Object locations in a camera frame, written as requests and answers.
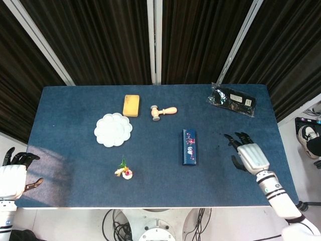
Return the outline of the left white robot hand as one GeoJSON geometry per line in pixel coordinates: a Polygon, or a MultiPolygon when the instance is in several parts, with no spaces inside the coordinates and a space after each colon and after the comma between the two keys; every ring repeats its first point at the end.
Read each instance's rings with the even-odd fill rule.
{"type": "Polygon", "coordinates": [[[27,170],[34,160],[40,157],[27,152],[19,152],[12,157],[15,147],[10,148],[1,164],[1,201],[17,200],[26,191],[40,186],[44,178],[26,184],[27,170]]]}

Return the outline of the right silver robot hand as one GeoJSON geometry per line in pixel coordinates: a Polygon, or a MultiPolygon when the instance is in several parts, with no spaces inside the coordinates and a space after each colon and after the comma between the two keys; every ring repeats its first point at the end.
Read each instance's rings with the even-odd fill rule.
{"type": "Polygon", "coordinates": [[[252,175],[257,175],[261,171],[267,171],[270,163],[261,148],[253,142],[247,133],[235,132],[235,135],[240,139],[240,142],[231,135],[224,134],[224,137],[229,140],[229,145],[237,151],[242,161],[242,163],[239,163],[236,156],[232,155],[231,160],[235,168],[249,172],[252,175]]]}

